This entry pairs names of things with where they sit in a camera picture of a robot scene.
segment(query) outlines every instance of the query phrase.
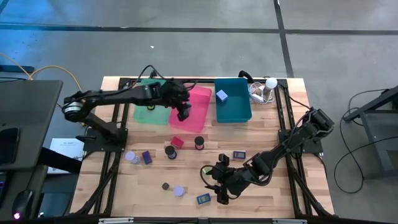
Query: blue cube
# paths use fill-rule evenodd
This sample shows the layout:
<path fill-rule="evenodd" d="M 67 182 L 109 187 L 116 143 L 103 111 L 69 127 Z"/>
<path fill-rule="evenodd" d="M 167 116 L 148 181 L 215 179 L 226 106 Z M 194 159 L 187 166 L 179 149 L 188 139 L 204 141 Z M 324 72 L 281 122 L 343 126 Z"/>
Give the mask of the blue cube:
<path fill-rule="evenodd" d="M 145 151 L 142 153 L 142 158 L 144 159 L 145 165 L 150 164 L 152 162 L 152 159 L 150 158 L 149 151 Z"/>
<path fill-rule="evenodd" d="M 227 95 L 223 90 L 218 91 L 218 92 L 216 93 L 216 96 L 217 96 L 217 98 L 218 98 L 221 102 L 226 101 L 226 99 L 227 99 L 227 97 L 228 97 L 228 95 Z"/>

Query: red cube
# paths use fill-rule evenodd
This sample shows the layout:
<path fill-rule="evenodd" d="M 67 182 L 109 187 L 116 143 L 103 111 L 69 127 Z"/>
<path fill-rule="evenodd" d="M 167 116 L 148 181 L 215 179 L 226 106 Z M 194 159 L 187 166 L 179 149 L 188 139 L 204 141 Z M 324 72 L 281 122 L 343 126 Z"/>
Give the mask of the red cube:
<path fill-rule="evenodd" d="M 181 149 L 182 145 L 184 145 L 184 141 L 177 137 L 173 137 L 172 142 L 170 142 L 170 144 L 176 147 L 177 149 Z"/>

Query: teal bin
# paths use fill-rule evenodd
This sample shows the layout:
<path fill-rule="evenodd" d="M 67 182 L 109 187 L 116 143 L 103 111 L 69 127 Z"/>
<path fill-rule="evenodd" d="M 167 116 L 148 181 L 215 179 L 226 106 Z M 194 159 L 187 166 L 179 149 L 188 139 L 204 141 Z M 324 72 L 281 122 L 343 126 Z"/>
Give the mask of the teal bin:
<path fill-rule="evenodd" d="M 219 123 L 243 123 L 251 119 L 248 81 L 245 78 L 217 78 L 215 93 L 223 90 L 227 99 L 216 97 L 216 116 Z"/>

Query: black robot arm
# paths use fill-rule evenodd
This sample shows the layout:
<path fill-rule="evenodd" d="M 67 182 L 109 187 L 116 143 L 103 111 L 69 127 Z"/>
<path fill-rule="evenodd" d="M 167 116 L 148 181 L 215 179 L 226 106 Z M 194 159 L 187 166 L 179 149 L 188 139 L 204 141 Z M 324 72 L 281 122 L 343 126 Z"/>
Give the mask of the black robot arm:
<path fill-rule="evenodd" d="M 138 106 L 164 106 L 176 108 L 178 119 L 183 121 L 189 117 L 190 105 L 187 103 L 193 86 L 186 87 L 178 80 L 166 80 L 161 85 L 155 82 L 148 85 L 126 85 L 116 91 L 78 91 L 72 96 L 64 98 L 63 113 L 65 119 L 81 122 L 99 131 L 110 142 L 118 142 L 120 134 L 116 123 L 107 123 L 91 112 L 101 105 L 115 105 L 132 103 Z"/>
<path fill-rule="evenodd" d="M 241 168 L 229 166 L 229 158 L 224 154 L 219 155 L 219 162 L 212 166 L 212 170 L 206 174 L 217 180 L 218 185 L 206 184 L 206 188 L 212 189 L 217 194 L 217 201 L 228 204 L 230 194 L 240 196 L 249 184 L 265 186 L 272 178 L 272 171 L 278 160 L 285 157 L 293 149 L 304 145 L 308 140 L 318 141 L 327 136 L 333 130 L 334 122 L 321 110 L 310 108 L 300 118 L 295 128 L 290 131 L 289 136 L 271 151 L 257 153 L 243 164 Z"/>

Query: purple cube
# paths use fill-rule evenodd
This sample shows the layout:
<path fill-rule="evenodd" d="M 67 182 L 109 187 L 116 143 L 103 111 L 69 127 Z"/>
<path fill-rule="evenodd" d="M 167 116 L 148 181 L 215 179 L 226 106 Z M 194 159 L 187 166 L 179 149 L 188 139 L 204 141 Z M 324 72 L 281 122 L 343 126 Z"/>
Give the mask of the purple cube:
<path fill-rule="evenodd" d="M 145 165 L 150 164 L 152 162 L 152 159 L 150 158 L 149 151 L 145 151 L 142 153 L 142 158 L 144 159 Z"/>

